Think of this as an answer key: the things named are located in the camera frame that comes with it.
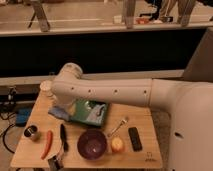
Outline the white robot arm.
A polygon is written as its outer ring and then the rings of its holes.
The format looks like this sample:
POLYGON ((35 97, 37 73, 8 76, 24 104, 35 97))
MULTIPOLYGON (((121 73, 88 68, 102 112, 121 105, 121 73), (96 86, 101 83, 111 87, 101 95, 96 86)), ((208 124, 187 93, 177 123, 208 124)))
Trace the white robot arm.
POLYGON ((161 109, 171 115, 168 168, 213 171, 213 83, 165 79, 88 80, 65 64, 41 90, 64 110, 77 99, 161 109))

